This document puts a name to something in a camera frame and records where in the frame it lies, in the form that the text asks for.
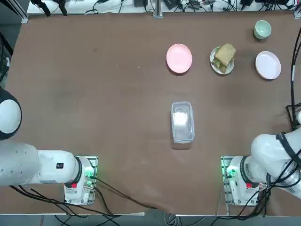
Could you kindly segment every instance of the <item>bread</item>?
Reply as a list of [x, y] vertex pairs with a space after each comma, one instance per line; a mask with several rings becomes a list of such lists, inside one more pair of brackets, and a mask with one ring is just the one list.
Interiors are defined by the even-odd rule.
[[227, 43], [215, 53], [214, 57], [218, 59], [225, 67], [227, 67], [231, 59], [234, 57], [235, 52], [236, 49]]

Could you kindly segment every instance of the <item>pink plate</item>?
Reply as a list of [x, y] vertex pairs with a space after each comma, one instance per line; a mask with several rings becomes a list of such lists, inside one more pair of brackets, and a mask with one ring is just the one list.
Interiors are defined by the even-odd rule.
[[166, 62], [172, 71], [184, 73], [192, 64], [192, 54], [187, 46], [174, 44], [167, 51]]
[[255, 66], [258, 74], [265, 79], [275, 79], [281, 72], [281, 63], [278, 57], [268, 51], [257, 55]]

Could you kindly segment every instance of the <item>green cup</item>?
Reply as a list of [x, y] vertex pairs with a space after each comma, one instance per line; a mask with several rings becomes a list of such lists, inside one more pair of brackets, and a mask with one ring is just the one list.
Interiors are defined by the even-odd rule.
[[265, 39], [269, 37], [272, 32], [271, 25], [265, 20], [259, 20], [254, 27], [254, 35], [258, 39]]

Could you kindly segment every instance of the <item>table surface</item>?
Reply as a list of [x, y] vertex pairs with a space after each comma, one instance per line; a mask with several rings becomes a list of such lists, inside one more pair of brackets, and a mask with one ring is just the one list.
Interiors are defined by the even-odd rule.
[[[259, 19], [272, 26], [264, 41], [253, 37]], [[98, 155], [98, 176], [133, 198], [171, 213], [215, 215], [221, 156], [248, 155], [257, 135], [289, 130], [285, 105], [299, 27], [292, 12], [32, 17], [21, 27], [8, 75], [7, 90], [24, 116], [13, 139]], [[187, 45], [193, 55], [183, 76], [166, 66], [174, 43]], [[237, 49], [235, 67], [219, 76], [209, 56], [224, 43]], [[264, 50], [282, 64], [274, 81], [263, 80], [254, 67]], [[189, 146], [172, 142], [174, 101], [192, 104], [195, 138]], [[35, 188], [63, 200], [62, 185]], [[105, 189], [103, 194], [114, 213], [145, 210]], [[9, 187], [0, 188], [0, 198], [1, 213], [60, 212]], [[301, 216], [300, 206], [301, 200], [274, 189], [268, 214]], [[100, 199], [91, 208], [103, 210]], [[235, 214], [240, 207], [230, 210]], [[227, 214], [224, 196], [218, 214]]]

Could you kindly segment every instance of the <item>floor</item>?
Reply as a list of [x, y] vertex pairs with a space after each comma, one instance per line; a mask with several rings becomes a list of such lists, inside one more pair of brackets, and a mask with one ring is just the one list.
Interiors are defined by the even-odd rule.
[[[24, 9], [27, 9], [29, 0], [19, 0], [19, 3]], [[8, 10], [0, 3], [0, 31], [6, 37], [7, 41], [12, 47], [15, 46], [16, 40], [21, 27], [21, 19], [13, 12]], [[58, 215], [58, 217], [65, 221], [67, 216]], [[197, 222], [198, 217], [181, 217], [183, 226], [188, 226]], [[214, 217], [207, 217], [197, 226], [210, 225]], [[106, 219], [103, 216], [93, 215], [88, 218], [72, 217], [68, 220], [71, 226], [96, 226], [104, 222]], [[140, 216], [121, 216], [115, 219], [121, 226], [164, 226], [163, 213], [159, 210], [150, 210], [145, 213], [144, 217]], [[0, 216], [1, 226], [60, 226], [61, 223], [53, 215], [2, 215]], [[290, 217], [257, 217], [249, 219], [246, 222], [237, 220], [219, 220], [215, 226], [296, 226], [301, 222], [300, 218]], [[111, 222], [106, 223], [106, 226], [114, 225]]]

